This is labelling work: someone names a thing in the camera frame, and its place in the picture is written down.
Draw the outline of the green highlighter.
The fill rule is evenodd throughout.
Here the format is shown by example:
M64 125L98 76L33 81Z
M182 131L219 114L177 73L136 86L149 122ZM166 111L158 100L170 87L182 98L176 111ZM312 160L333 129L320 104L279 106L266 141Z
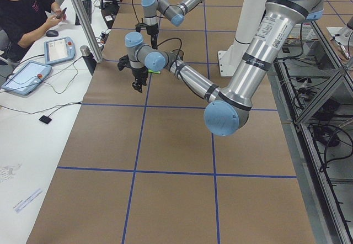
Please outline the green highlighter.
M161 71L148 70L149 73L160 75Z

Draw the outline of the dark water bottle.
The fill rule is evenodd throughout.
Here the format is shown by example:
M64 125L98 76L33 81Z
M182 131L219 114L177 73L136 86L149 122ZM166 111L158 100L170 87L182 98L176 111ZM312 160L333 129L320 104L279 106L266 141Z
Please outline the dark water bottle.
M87 45L82 45L79 49L81 51L82 58L88 68L88 71L90 72L91 75L93 75L95 68L97 66L97 62L94 59L92 52L90 51Z

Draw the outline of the upper teach pendant tablet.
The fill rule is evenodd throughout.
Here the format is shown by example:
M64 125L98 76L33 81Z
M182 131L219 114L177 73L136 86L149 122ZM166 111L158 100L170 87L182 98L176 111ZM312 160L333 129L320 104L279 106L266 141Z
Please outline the upper teach pendant tablet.
M44 58L48 65L71 61L75 58L76 50L70 37L58 38L44 42Z

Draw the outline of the teach pendant tablet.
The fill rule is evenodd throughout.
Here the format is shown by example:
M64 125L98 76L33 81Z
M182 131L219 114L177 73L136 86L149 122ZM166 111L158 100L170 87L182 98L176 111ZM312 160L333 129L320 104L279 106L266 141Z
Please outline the teach pendant tablet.
M58 38L44 42L44 58L48 65L71 61L75 58L76 50L70 37Z
M9 93L27 96L51 73L52 66L29 61L21 67L1 88Z

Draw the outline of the grey computer mouse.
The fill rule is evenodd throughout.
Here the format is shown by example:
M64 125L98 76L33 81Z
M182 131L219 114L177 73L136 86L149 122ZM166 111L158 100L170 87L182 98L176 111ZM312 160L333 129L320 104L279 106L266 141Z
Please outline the grey computer mouse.
M58 33L58 31L56 31L56 30L48 30L47 32L46 32L46 36L47 37L57 37L59 35L59 33Z

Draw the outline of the small black square puck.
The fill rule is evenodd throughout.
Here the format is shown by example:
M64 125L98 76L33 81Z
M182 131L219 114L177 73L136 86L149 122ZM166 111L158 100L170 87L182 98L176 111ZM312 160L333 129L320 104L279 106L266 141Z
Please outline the small black square puck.
M49 116L42 115L39 118L39 121L47 125L47 124L49 124L52 121L52 119Z

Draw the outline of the lower teach pendant tablet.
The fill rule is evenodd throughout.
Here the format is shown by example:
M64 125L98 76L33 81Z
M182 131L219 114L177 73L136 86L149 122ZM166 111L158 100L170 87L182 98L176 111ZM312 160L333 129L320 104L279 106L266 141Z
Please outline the lower teach pendant tablet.
M9 93L27 96L51 73L52 66L29 61L21 67L1 88Z

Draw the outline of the person in black shirt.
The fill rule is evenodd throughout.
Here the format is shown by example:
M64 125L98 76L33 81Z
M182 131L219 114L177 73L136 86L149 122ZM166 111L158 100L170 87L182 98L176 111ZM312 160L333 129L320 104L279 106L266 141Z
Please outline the person in black shirt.
M66 20L66 14L55 0L1 0L1 28L10 47L8 58L21 60L34 42Z

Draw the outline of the aluminium frame post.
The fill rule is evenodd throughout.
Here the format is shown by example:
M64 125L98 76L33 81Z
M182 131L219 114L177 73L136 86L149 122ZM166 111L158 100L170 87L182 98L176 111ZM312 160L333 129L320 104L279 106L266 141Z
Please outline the aluminium frame post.
M103 55L101 53L101 49L98 46L96 41L93 29L89 22L88 16L85 12L82 0L71 0L75 13L78 15L79 21L81 23L81 27L85 33L85 36L88 40L89 46L92 50L92 54L97 63L101 63L103 61Z

